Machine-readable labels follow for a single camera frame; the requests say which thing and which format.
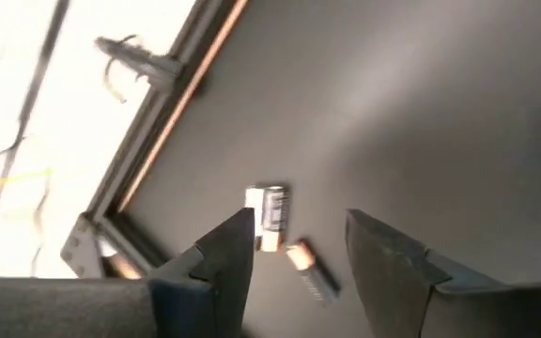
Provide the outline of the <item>black aluminium rig frame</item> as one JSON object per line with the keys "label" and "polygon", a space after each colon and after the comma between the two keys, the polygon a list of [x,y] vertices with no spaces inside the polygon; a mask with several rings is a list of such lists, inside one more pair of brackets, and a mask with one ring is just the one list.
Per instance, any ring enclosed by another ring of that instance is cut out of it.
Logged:
{"label": "black aluminium rig frame", "polygon": [[96,225],[99,244],[105,240],[116,250],[112,264],[125,278],[140,278],[168,259],[159,244],[130,222],[125,210],[247,3],[248,0],[195,1],[170,50],[183,64],[182,74],[169,89],[148,90],[83,212]]}

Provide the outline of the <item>silver black AA battery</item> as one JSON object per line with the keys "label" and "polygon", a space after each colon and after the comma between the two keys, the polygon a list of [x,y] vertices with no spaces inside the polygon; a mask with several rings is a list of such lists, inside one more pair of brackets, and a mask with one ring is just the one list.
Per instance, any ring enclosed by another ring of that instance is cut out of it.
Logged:
{"label": "silver black AA battery", "polygon": [[278,252],[285,240],[289,190],[282,185],[254,185],[245,191],[244,206],[255,213],[255,249]]}

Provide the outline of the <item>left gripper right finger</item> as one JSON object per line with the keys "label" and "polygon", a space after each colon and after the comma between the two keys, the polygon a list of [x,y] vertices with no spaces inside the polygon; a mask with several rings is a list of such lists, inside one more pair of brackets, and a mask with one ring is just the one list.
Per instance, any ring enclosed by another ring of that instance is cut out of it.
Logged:
{"label": "left gripper right finger", "polygon": [[451,276],[426,246],[359,209],[347,211],[348,261],[375,338],[420,338],[433,286]]}

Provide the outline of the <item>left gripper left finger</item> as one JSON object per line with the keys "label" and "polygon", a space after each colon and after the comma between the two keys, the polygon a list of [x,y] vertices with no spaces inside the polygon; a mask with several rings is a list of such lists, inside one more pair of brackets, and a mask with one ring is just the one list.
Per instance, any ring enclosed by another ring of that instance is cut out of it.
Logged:
{"label": "left gripper left finger", "polygon": [[254,211],[245,207],[150,272],[159,338],[240,338],[254,220]]}

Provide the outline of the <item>grey corner bracket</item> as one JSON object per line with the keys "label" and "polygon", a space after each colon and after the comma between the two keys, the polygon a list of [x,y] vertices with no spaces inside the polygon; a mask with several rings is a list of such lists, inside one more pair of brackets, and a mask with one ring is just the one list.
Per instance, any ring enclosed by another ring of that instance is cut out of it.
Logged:
{"label": "grey corner bracket", "polygon": [[84,213],[79,215],[70,230],[60,257],[78,278],[101,279],[106,276],[97,227]]}

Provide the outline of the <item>copper black AA battery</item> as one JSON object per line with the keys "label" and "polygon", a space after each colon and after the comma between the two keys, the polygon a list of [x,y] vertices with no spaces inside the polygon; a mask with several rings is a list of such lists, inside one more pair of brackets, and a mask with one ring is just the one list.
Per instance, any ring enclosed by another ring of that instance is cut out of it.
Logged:
{"label": "copper black AA battery", "polygon": [[306,238],[288,244],[286,255],[317,302],[323,306],[336,302],[341,287]]}

